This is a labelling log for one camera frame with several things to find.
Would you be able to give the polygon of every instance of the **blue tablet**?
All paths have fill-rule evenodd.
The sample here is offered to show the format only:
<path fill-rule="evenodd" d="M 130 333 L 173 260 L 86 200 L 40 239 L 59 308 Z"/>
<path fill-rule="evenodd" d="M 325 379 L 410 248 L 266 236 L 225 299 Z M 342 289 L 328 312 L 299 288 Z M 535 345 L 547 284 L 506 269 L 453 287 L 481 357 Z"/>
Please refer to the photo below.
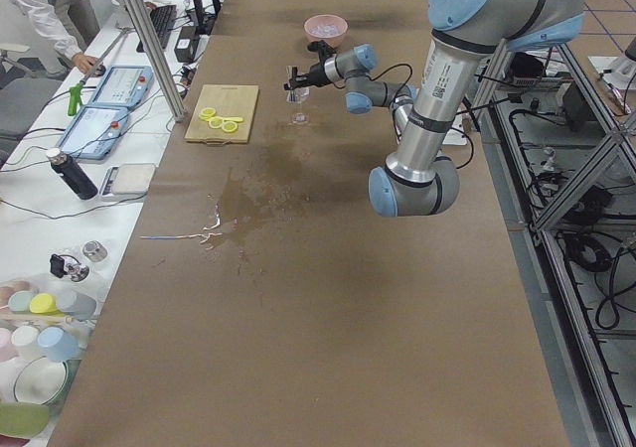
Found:
<path fill-rule="evenodd" d="M 153 72 L 150 67 L 110 67 L 101 77 L 88 104 L 132 109 L 143 99 L 152 78 Z"/>
<path fill-rule="evenodd" d="M 127 122 L 125 107 L 83 106 L 58 141 L 58 147 L 76 159 L 100 161 L 119 142 Z"/>

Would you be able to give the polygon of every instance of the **hand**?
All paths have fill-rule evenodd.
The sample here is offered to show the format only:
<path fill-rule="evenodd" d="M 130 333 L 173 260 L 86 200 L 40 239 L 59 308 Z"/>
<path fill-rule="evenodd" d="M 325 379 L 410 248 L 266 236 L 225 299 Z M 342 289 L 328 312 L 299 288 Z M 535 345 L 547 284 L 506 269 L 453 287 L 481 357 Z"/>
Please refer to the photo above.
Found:
<path fill-rule="evenodd" d="M 97 58 L 90 57 L 89 55 L 85 55 L 84 53 L 76 53 L 71 58 L 71 61 L 76 67 L 78 67 L 78 70 L 86 74 L 90 71 L 92 66 L 97 62 Z"/>

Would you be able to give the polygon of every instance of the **pink bowl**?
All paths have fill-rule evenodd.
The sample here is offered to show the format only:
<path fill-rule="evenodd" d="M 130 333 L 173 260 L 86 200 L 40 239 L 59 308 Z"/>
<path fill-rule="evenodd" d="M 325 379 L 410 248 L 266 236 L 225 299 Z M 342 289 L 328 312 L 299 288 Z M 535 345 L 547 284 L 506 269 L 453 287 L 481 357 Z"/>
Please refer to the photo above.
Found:
<path fill-rule="evenodd" d="M 324 40 L 338 48 L 345 39 L 347 28 L 346 20 L 336 15 L 316 15 L 305 22 L 305 35 L 310 42 Z"/>

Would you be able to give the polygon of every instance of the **khaki pants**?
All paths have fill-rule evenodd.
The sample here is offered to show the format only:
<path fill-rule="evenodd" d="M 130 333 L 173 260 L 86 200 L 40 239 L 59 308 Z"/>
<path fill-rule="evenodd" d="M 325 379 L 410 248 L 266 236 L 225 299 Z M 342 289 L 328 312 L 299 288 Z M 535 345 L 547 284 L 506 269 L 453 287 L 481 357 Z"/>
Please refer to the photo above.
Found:
<path fill-rule="evenodd" d="M 56 0 L 56 14 L 83 51 L 99 33 L 90 0 Z"/>

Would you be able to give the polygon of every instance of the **black water bottle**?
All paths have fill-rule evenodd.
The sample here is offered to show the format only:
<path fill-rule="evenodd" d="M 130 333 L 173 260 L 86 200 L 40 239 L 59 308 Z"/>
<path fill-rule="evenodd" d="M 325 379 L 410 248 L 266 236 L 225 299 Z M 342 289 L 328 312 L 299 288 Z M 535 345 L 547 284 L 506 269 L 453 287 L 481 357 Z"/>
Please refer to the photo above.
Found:
<path fill-rule="evenodd" d="M 60 174 L 80 199 L 85 201 L 97 194 L 97 187 L 72 156 L 62 152 L 59 147 L 48 149 L 46 154 L 52 169 Z"/>

